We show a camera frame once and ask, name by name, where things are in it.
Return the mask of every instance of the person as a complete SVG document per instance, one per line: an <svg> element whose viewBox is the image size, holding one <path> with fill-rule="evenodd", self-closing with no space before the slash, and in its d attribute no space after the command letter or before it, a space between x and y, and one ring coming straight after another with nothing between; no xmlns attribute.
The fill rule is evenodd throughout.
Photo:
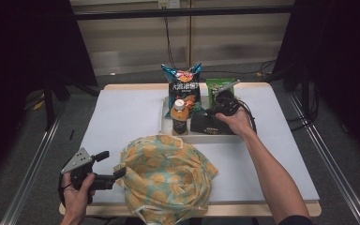
<svg viewBox="0 0 360 225"><path fill-rule="evenodd" d="M312 225L297 185L259 139L250 124L245 109L240 108L232 116L217 113L216 118L227 123L230 129L246 143L259 177L263 196L276 224ZM70 184L69 174L64 174L63 179L64 185ZM65 192L67 211L62 225L80 224L82 222L87 206L87 190L93 183L93 179L93 174L87 176L79 191L72 186L68 187L69 190L64 190L67 191Z"/></svg>

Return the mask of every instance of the bottle label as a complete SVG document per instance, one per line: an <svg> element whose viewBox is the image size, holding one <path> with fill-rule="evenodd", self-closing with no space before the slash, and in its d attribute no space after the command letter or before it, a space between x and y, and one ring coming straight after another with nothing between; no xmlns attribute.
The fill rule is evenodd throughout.
<svg viewBox="0 0 360 225"><path fill-rule="evenodd" d="M178 134L185 133L187 131L187 121L173 119L173 130Z"/></svg>

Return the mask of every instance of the bottle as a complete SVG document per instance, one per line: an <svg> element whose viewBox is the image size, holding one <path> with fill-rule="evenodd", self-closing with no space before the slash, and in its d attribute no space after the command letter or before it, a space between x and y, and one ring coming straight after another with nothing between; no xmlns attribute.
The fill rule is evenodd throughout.
<svg viewBox="0 0 360 225"><path fill-rule="evenodd" d="M172 135L186 135L188 134L187 120L188 108L182 99L177 99L171 109L171 116L173 120Z"/></svg>

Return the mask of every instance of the patterned cloth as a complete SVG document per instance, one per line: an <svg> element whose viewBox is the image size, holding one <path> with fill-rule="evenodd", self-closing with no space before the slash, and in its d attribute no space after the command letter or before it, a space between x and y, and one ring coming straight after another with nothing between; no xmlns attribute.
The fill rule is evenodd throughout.
<svg viewBox="0 0 360 225"><path fill-rule="evenodd" d="M207 211L215 166L194 146L167 135L131 142L121 153L118 180L128 209L146 224L175 224Z"/></svg>

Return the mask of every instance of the human hand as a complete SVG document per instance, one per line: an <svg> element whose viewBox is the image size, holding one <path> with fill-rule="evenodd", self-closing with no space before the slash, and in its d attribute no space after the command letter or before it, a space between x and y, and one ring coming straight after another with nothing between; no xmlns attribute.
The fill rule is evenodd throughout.
<svg viewBox="0 0 360 225"><path fill-rule="evenodd" d="M225 114L219 112L216 114L216 118L228 124L232 132L241 138L244 138L245 135L249 135L250 132L253 131L249 115L242 107L240 107L238 111L231 116L226 116Z"/></svg>
<svg viewBox="0 0 360 225"><path fill-rule="evenodd" d="M64 191L66 202L66 214L64 215L62 225L67 224L80 224L86 215L86 206L88 204L89 195L95 195L95 191L90 191L95 180L95 175L90 173L82 182L80 190L74 188L71 185L71 176L69 172L63 174L63 187L66 187Z"/></svg>

